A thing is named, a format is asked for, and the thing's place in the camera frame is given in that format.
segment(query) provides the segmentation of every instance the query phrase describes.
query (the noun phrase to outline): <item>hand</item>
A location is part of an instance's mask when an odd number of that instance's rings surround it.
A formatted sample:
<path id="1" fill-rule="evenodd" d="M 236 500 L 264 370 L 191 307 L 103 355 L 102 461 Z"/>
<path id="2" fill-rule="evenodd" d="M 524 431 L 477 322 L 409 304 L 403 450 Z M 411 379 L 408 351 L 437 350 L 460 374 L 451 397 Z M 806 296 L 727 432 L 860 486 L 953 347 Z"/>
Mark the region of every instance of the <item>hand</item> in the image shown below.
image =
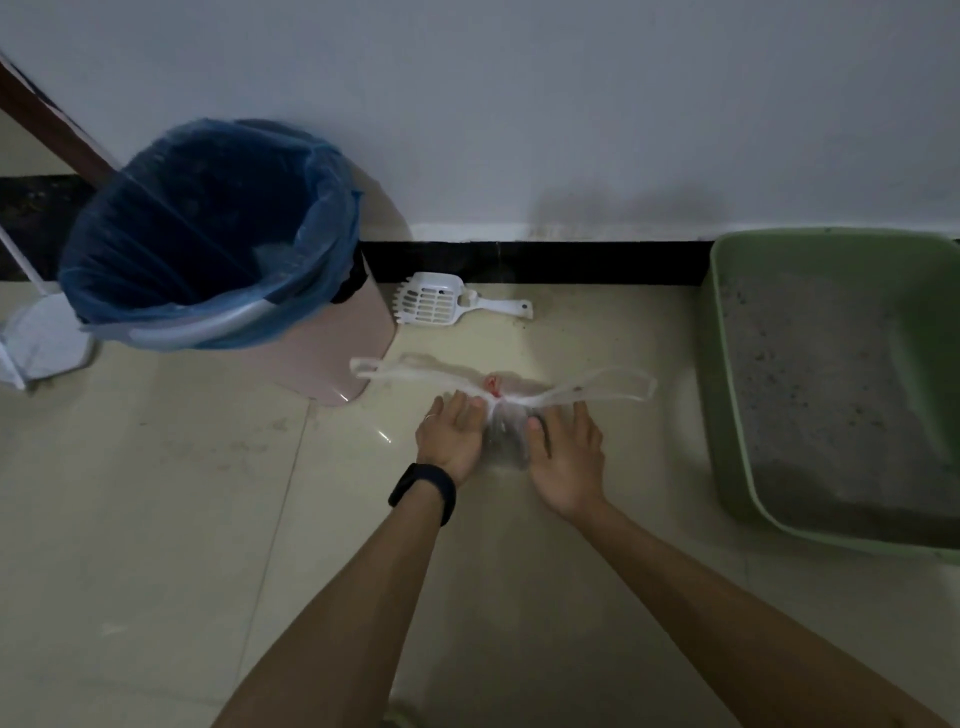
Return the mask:
<path id="1" fill-rule="evenodd" d="M 581 401 L 573 405 L 572 426 L 564 421 L 560 407 L 547 407 L 543 418 L 545 433 L 538 418 L 527 420 L 530 476 L 543 502 L 576 526 L 591 509 L 607 502 L 603 495 L 604 454 L 600 451 L 603 433 Z"/>
<path id="2" fill-rule="evenodd" d="M 459 489 L 480 459 L 486 423 L 482 397 L 468 400 L 458 391 L 446 404 L 437 397 L 417 428 L 417 462 L 443 468 Z"/>

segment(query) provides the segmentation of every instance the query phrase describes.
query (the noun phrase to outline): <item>white wall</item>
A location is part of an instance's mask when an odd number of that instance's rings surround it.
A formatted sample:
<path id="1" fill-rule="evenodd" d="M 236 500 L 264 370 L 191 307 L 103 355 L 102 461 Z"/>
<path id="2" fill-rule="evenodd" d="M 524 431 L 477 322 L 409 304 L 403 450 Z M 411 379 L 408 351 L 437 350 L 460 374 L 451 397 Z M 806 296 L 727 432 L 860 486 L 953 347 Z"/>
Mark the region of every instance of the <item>white wall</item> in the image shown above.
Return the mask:
<path id="1" fill-rule="evenodd" d="M 955 0 L 0 4 L 0 51 L 117 158 L 296 122 L 372 178 L 381 239 L 960 231 L 958 37 Z"/>

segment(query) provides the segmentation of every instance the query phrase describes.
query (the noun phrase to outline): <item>plastic bag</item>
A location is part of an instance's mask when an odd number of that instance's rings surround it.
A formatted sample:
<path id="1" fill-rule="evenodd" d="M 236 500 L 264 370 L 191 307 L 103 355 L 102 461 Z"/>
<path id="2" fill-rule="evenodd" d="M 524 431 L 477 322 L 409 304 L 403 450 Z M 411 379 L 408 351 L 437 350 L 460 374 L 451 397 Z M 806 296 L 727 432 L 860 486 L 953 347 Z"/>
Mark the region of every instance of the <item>plastic bag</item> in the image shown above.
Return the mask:
<path id="1" fill-rule="evenodd" d="M 354 358 L 350 370 L 362 379 L 428 381 L 446 390 L 464 392 L 487 401 L 483 460 L 488 464 L 526 468 L 530 460 L 526 423 L 544 407 L 575 401 L 648 401 L 657 391 L 657 380 L 640 369 L 602 367 L 593 369 L 555 387 L 510 375 L 488 375 L 482 381 L 454 373 L 428 357 L 406 356 L 398 361 Z M 606 387 L 603 379 L 627 378 L 630 385 Z"/>
<path id="2" fill-rule="evenodd" d="M 98 338 L 150 349 L 263 343 L 337 293 L 359 199 L 347 161 L 322 139 L 261 120 L 186 124 L 81 213 L 60 286 Z M 211 320 L 219 326 L 204 328 Z M 173 335 L 182 325 L 194 335 Z M 143 330 L 154 335 L 138 339 Z"/>

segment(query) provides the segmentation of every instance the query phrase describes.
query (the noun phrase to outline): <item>wooden door frame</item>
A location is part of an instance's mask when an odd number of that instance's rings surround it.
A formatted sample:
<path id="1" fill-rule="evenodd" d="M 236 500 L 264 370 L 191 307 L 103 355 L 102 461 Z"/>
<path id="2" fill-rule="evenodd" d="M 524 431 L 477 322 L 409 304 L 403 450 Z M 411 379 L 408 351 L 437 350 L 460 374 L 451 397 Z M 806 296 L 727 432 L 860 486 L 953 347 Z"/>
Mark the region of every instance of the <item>wooden door frame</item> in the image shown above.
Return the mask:
<path id="1" fill-rule="evenodd" d="M 113 167 L 36 86 L 0 55 L 0 109 L 95 187 Z"/>

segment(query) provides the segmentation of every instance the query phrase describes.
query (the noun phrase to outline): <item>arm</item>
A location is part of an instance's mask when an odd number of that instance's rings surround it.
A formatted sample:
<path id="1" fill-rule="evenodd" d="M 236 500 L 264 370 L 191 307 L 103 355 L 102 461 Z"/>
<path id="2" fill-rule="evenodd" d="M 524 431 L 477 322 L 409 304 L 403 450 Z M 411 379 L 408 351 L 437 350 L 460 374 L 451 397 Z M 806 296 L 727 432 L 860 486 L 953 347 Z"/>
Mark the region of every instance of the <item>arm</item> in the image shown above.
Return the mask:
<path id="1" fill-rule="evenodd" d="M 417 430 L 417 462 L 459 488 L 480 456 L 483 400 L 437 397 Z M 214 728 L 375 726 L 417 606 L 444 501 L 418 481 L 240 684 Z"/>
<path id="2" fill-rule="evenodd" d="M 530 473 L 745 726 L 946 726 L 853 657 L 636 525 L 603 495 L 587 407 L 528 423 Z"/>

